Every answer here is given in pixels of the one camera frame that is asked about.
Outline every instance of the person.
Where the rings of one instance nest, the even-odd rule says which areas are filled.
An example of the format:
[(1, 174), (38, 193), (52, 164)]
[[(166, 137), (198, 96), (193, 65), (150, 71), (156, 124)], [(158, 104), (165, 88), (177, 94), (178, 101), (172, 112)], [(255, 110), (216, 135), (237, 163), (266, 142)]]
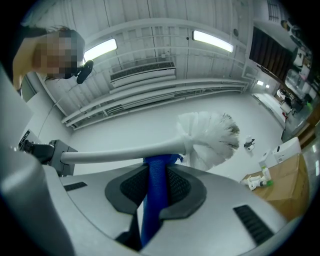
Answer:
[(68, 79), (83, 61), (85, 40), (81, 35), (65, 26), (54, 29), (19, 25), (13, 44), (2, 53), (2, 66), (20, 95), (28, 72), (46, 75), (46, 80)]

